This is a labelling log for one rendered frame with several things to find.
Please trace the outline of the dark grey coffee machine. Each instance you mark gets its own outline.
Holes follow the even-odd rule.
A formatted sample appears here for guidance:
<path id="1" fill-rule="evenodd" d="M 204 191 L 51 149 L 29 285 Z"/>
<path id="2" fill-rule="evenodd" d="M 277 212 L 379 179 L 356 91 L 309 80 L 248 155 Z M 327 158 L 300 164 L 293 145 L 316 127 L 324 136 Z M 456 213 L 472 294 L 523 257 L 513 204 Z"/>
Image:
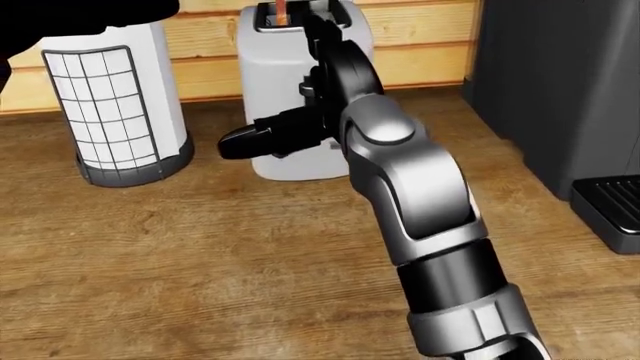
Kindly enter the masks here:
<path id="1" fill-rule="evenodd" d="M 475 0 L 463 93 L 617 254 L 640 255 L 640 0 Z"/>

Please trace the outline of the black overhead object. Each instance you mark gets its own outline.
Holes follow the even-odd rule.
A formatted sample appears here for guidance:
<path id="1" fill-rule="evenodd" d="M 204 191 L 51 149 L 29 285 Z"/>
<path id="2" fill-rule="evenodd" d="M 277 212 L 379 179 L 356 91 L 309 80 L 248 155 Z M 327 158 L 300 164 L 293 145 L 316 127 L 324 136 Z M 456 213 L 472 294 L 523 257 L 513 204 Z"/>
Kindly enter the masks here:
<path id="1" fill-rule="evenodd" d="M 9 59 L 42 38 L 98 35 L 168 19 L 180 0 L 0 0 L 0 93 L 11 77 Z"/>

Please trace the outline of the white paper towel holder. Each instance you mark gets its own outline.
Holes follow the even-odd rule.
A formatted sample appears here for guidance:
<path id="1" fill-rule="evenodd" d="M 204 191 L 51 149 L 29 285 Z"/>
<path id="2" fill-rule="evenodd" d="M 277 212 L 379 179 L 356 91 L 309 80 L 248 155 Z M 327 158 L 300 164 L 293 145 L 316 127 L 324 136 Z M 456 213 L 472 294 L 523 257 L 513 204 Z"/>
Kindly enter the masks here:
<path id="1" fill-rule="evenodd" d="M 161 22 L 43 38 L 39 47 L 87 182 L 145 185 L 190 163 L 194 143 Z"/>

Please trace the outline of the white toaster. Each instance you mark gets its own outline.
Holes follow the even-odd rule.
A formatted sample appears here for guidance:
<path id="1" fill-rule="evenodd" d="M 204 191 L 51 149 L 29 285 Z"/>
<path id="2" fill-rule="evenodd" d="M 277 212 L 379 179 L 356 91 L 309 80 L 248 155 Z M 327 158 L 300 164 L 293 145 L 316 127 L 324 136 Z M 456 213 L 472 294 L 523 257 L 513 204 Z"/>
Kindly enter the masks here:
<path id="1" fill-rule="evenodd" d="M 236 50 L 241 74 L 246 123 L 305 104 L 299 84 L 317 62 L 309 54 L 301 24 L 311 11 L 335 22 L 343 38 L 373 57 L 373 35 L 363 12 L 351 0 L 289 0 L 289 23 L 276 25 L 275 4 L 260 2 L 241 10 L 236 26 Z M 307 181 L 346 176 L 348 167 L 339 146 L 323 140 L 320 146 L 285 158 L 253 158 L 255 173 L 276 181 Z"/>

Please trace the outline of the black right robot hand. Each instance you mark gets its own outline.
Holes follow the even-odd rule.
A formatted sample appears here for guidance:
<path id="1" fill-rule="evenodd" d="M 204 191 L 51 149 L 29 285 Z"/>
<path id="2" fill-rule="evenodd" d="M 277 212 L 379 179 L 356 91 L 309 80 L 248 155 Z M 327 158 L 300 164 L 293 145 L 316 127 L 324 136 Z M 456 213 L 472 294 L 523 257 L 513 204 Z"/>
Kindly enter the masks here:
<path id="1" fill-rule="evenodd" d="M 301 83 L 309 89 L 306 97 L 311 102 L 225 134 L 217 145 L 222 158 L 284 158 L 329 138 L 345 149 L 343 110 L 361 96 L 384 93 L 372 62 L 354 41 L 343 38 L 335 23 L 309 14 L 303 29 L 309 53 L 317 61 Z"/>

